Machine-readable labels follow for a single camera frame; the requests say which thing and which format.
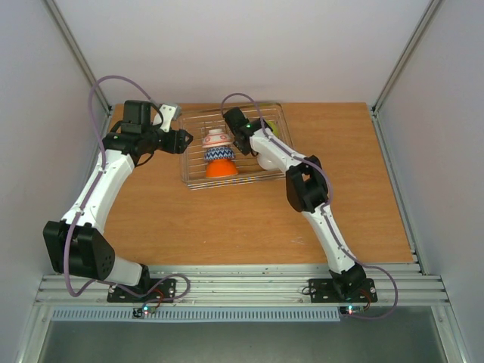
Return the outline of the yellow bowl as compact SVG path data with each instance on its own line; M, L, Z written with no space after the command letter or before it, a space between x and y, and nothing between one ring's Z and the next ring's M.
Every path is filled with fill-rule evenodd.
M279 137L280 133L279 133L279 129L277 127L277 124L274 121L267 120L267 119L265 120L265 123L266 123L267 127L271 129L271 132L276 137ZM258 162L259 166L262 167L264 170L274 171L274 170L277 169L276 165L273 164L272 161L265 158L261 154L257 154L257 162Z

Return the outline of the blue patterned bowl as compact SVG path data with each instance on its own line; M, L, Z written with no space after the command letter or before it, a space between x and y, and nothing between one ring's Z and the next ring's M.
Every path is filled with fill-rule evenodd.
M235 153L229 146L211 147L204 154L204 160L208 163L214 160L234 160Z

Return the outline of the red patterned bowl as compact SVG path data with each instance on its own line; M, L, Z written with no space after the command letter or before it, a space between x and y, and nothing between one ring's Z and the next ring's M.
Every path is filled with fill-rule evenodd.
M231 143L232 138L224 129L210 129L202 140L202 148L228 146Z

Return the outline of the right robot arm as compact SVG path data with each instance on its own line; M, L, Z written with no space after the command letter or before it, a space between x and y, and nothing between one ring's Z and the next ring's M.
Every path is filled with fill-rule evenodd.
M367 276L347 246L330 207L330 185L319 159L296 152L279 139L262 118L250 121L239 107L222 114L244 155L255 154L285 176L288 203L306 218L327 257L337 299L348 301L359 293Z

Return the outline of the white bowl orange outside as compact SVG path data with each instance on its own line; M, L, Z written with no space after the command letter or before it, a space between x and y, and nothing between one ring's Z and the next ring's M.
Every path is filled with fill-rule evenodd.
M238 170L234 162L229 159L217 159L209 162L206 167L207 178L224 178L237 175Z

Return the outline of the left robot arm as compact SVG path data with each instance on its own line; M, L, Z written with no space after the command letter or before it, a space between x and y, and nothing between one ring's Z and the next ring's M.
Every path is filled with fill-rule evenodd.
M116 254L104 237L104 228L121 187L135 168L158 150L183 154L193 137L171 127L181 113L177 104L126 101L123 111L123 118L101 139L96 165L75 203L60 221L49 221L43 229L52 267L63 274L73 297L85 289L74 290L72 276L86 278L87 285L106 284L135 301L147 300L158 286L146 265Z

